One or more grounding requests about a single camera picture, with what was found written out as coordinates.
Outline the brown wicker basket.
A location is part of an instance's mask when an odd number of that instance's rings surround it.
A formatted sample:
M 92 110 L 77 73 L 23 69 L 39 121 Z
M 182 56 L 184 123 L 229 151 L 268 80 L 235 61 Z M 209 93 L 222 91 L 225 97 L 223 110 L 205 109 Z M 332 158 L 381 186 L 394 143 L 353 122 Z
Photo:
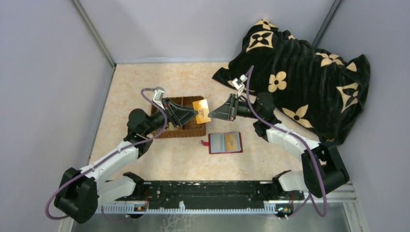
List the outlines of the brown wicker basket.
M 192 108 L 193 108 L 192 103 L 194 101 L 205 99 L 203 96 L 184 96 L 182 98 L 183 98 L 183 105 L 192 107 Z M 192 118 L 189 122 L 187 122 L 182 127 L 177 127 L 172 124 L 168 124 L 165 131 L 161 133 L 159 138 L 161 139 L 186 138 L 186 137 L 201 137 L 204 135 L 206 135 L 206 125 L 197 124 L 196 119 Z

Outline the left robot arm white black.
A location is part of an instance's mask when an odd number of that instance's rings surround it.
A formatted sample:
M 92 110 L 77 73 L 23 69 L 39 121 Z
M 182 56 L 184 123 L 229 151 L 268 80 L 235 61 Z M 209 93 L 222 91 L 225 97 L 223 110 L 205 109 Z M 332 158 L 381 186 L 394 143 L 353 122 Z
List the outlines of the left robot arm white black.
M 137 108 L 130 112 L 127 135 L 110 153 L 81 168 L 69 168 L 63 174 L 60 187 L 46 204 L 46 215 L 50 219 L 51 204 L 82 224 L 88 221 L 104 204 L 134 193 L 137 181 L 131 174 L 124 174 L 117 180 L 109 178 L 131 162 L 143 156 L 153 140 L 163 133 L 169 123 L 182 126 L 198 115 L 191 107 L 176 104 L 170 98 L 162 99 L 157 112 L 148 115 Z

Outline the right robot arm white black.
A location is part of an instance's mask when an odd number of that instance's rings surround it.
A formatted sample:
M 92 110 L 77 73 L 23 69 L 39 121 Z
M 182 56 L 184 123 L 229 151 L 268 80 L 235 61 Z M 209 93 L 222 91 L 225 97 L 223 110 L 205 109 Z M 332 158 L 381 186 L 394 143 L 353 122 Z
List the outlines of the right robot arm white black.
M 259 93 L 254 103 L 230 94 L 228 100 L 208 116 L 226 121 L 234 121 L 238 116 L 254 118 L 253 126 L 259 137 L 301 160 L 301 171 L 283 171 L 273 177 L 278 194 L 308 191 L 321 198 L 349 182 L 349 174 L 333 142 L 321 143 L 293 132 L 276 118 L 274 109 L 273 97 L 267 92 Z

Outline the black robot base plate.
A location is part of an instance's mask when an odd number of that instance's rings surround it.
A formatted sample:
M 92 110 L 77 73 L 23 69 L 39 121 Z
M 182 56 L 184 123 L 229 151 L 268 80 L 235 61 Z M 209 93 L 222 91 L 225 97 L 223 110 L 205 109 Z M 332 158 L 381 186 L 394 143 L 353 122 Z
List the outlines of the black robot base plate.
M 268 201 L 304 200 L 299 191 L 284 192 L 273 181 L 145 181 L 119 201 L 142 201 L 149 209 L 263 209 Z

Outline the red leather card holder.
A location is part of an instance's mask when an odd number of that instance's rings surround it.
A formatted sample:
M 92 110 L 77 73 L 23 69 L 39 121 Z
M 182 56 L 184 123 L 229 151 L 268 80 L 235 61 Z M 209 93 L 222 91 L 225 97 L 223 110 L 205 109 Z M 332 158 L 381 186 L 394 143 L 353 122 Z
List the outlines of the red leather card holder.
M 240 135 L 240 145 L 241 151 L 239 152 L 227 152 L 225 145 L 225 134 L 226 133 L 210 133 L 208 135 L 208 140 L 201 140 L 201 144 L 208 148 L 209 154 L 232 154 L 232 153 L 243 153 L 242 136 Z

